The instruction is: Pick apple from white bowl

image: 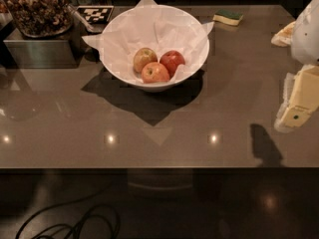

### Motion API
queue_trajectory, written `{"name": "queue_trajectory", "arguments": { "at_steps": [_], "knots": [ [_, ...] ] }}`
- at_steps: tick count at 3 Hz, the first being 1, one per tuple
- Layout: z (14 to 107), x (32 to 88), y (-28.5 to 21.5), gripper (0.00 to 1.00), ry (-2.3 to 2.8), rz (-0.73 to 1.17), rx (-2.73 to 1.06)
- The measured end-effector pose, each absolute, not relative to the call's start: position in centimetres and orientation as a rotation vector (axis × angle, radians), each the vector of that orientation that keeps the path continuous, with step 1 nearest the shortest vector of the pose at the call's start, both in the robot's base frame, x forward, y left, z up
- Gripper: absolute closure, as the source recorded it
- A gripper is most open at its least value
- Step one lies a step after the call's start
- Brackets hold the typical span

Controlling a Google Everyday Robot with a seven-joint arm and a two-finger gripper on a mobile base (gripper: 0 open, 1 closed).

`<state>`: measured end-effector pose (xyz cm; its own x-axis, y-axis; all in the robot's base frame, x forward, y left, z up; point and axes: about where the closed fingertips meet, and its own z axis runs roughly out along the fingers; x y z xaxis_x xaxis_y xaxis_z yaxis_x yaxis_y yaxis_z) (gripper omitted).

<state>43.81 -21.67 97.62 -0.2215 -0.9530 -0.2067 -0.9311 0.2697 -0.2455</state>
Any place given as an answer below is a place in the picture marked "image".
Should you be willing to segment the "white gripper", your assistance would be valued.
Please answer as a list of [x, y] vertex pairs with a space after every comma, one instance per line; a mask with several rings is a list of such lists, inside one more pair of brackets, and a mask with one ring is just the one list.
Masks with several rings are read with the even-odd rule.
[[319, 0], [311, 0], [295, 21], [291, 37], [291, 55], [304, 64], [283, 85], [281, 104], [274, 128], [282, 133], [303, 126], [319, 108]]

